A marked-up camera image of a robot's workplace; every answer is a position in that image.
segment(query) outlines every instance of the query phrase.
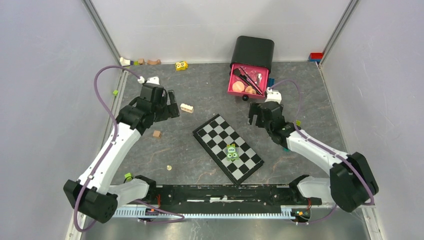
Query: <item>wooden block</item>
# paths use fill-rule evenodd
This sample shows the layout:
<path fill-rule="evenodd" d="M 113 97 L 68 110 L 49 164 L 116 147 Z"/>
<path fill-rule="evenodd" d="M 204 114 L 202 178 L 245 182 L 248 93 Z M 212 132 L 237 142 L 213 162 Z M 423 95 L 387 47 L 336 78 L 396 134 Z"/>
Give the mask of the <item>wooden block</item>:
<path fill-rule="evenodd" d="M 153 132 L 153 137 L 154 138 L 157 138 L 157 139 L 160 139 L 161 137 L 162 137 L 162 132 L 161 131 L 154 131 Z"/>
<path fill-rule="evenodd" d="M 120 57 L 119 62 L 121 66 L 131 65 L 131 60 L 125 59 L 123 57 Z"/>
<path fill-rule="evenodd" d="M 159 65 L 159 64 L 161 64 L 161 60 L 160 59 L 158 59 L 156 61 L 147 60 L 147 64 L 148 65 Z"/>
<path fill-rule="evenodd" d="M 194 108 L 193 108 L 193 106 L 190 106 L 190 105 L 187 105 L 187 104 L 184 104 L 184 103 L 181 103 L 181 105 L 179 106 L 180 108 L 181 108 L 181 110 L 183 110 L 183 111 L 185 111 L 185 112 L 187 112 L 187 113 L 193 113 L 194 112 Z"/>

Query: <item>chessboard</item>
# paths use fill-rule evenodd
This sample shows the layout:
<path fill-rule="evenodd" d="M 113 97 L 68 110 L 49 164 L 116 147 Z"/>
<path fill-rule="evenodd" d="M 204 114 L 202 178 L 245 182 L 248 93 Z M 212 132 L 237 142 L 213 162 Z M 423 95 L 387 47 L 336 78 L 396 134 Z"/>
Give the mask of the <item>chessboard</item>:
<path fill-rule="evenodd" d="M 193 135 L 236 186 L 264 164 L 258 154 L 219 114 L 194 130 Z M 227 159 L 226 149 L 230 144 L 235 144 L 238 148 L 239 159 L 235 161 Z"/>

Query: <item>white cable clip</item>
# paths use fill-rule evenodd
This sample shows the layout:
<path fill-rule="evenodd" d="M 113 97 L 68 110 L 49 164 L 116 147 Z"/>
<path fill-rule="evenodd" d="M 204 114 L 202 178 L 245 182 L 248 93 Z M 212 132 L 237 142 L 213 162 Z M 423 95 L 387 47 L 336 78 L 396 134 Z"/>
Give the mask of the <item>white cable clip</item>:
<path fill-rule="evenodd" d="M 146 82 L 146 80 L 145 80 L 145 78 L 144 78 L 143 76 L 140 76 L 140 77 L 137 79 L 137 81 L 138 81 L 138 83 L 139 83 L 139 84 L 144 84 L 144 83 Z"/>

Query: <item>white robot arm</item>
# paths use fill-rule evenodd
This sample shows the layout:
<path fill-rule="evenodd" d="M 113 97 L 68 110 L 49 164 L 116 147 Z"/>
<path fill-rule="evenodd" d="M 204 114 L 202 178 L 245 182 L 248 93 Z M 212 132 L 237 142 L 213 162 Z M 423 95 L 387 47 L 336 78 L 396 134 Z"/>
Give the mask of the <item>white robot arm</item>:
<path fill-rule="evenodd" d="M 323 203 L 336 203 L 346 212 L 352 212 L 369 199 L 365 187 L 349 167 L 341 160 L 347 160 L 359 172 L 373 195 L 378 191 L 366 158 L 355 152 L 348 154 L 334 149 L 307 134 L 292 122 L 286 122 L 283 116 L 281 94 L 267 89 L 264 103 L 251 103 L 249 123 L 257 115 L 255 125 L 265 128 L 274 143 L 296 152 L 319 166 L 329 178 L 301 176 L 297 179 L 297 189 L 305 198 L 320 198 Z"/>
<path fill-rule="evenodd" d="M 112 146 L 105 144 L 78 180 L 68 180 L 63 186 L 71 206 L 75 208 L 77 198 L 84 189 L 83 186 L 86 185 L 81 193 L 78 211 L 101 223 L 107 222 L 115 210 L 122 205 L 136 199 L 143 199 L 149 190 L 149 184 L 141 179 L 111 186 L 112 178 L 128 151 L 154 122 L 180 116 L 174 91 L 166 91 L 160 86 L 158 77 L 151 77 L 146 83 L 140 78 L 139 82 L 143 84 L 140 96 L 124 106 L 116 118 L 117 137 L 113 141 L 114 129 L 107 140 L 108 143 L 112 143 Z M 92 174 L 101 156 L 109 147 L 107 155 Z"/>

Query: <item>red wire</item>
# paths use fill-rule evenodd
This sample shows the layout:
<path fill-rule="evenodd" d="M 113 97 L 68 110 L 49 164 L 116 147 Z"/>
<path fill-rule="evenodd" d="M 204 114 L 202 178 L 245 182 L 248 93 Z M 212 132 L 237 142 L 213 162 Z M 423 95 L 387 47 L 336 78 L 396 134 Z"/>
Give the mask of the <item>red wire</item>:
<path fill-rule="evenodd" d="M 312 207 L 311 198 L 308 198 L 307 199 L 307 208 L 306 208 L 306 211 L 308 211 L 309 209 L 311 209 L 311 207 Z"/>
<path fill-rule="evenodd" d="M 157 207 L 160 208 L 161 207 L 161 195 L 158 194 L 156 198 L 157 198 Z"/>

